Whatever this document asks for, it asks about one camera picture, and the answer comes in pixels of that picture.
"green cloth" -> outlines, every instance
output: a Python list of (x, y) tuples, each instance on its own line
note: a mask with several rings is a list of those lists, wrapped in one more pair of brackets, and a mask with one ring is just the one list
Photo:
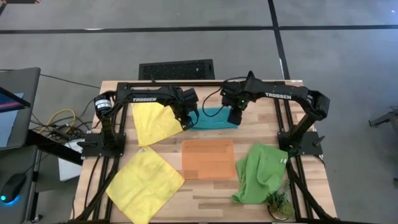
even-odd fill
[(249, 154), (236, 163), (241, 185), (232, 196), (233, 202), (264, 202), (282, 184), (286, 162), (287, 152), (254, 143)]

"small plant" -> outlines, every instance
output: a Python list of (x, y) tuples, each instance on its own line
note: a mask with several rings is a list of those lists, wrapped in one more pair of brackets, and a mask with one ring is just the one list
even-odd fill
[(276, 190), (266, 198), (268, 211), (276, 220), (284, 221), (294, 213), (292, 204), (287, 200), (286, 190), (283, 193)]

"concrete floor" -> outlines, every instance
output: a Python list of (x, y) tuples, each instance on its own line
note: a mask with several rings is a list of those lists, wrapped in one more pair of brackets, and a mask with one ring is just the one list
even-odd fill
[[(398, 24), (398, 2), (371, 0), (277, 0), (280, 26)], [(8, 5), (0, 29), (87, 29), (173, 26), (270, 26), (261, 0), (42, 0)], [(291, 79), (331, 98), (329, 117), (316, 127), (336, 211), (342, 220), (397, 223), (398, 193), (392, 183), (398, 163), (391, 127), (368, 120), (397, 106), (398, 30), (282, 31)], [(273, 31), (140, 34), (0, 35), (0, 69), (40, 67), (42, 73), (101, 85), (135, 80), (140, 63), (212, 58), (216, 78), (253, 70), (282, 79)], [(40, 78), (34, 114), (83, 111), (98, 90)], [(93, 117), (89, 108), (83, 120)], [(56, 158), (44, 161), (41, 223), (69, 217), (76, 180), (59, 183)]]

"orange tray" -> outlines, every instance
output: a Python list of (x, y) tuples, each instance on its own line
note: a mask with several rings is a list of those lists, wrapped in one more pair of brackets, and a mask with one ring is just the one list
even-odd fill
[(186, 140), (182, 143), (184, 179), (231, 179), (236, 176), (232, 140)]

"yellow towel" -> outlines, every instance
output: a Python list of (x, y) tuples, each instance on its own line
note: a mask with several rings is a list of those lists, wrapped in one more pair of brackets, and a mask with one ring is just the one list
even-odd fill
[(150, 147), (143, 147), (106, 189), (134, 224), (147, 224), (182, 186), (184, 179)]
[(132, 115), (139, 146), (148, 146), (182, 131), (172, 109), (160, 103), (136, 103)]

